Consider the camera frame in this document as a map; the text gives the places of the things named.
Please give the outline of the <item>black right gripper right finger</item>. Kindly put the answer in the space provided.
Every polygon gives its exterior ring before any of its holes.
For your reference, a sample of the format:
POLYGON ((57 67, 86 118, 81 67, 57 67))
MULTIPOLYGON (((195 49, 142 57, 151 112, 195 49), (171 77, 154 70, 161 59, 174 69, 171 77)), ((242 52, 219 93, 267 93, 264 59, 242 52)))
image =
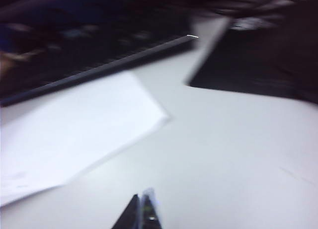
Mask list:
POLYGON ((162 229, 160 216, 157 210, 157 199, 153 188, 146 189, 140 198, 139 228, 162 229))

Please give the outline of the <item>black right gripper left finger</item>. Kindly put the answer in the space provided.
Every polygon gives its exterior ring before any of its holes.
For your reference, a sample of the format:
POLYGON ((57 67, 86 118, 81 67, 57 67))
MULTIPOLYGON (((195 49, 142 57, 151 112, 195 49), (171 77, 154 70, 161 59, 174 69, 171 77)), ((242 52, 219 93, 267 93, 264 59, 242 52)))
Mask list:
POLYGON ((137 194, 133 195, 130 202, 122 212, 112 229, 138 229, 139 228, 140 199, 137 194))

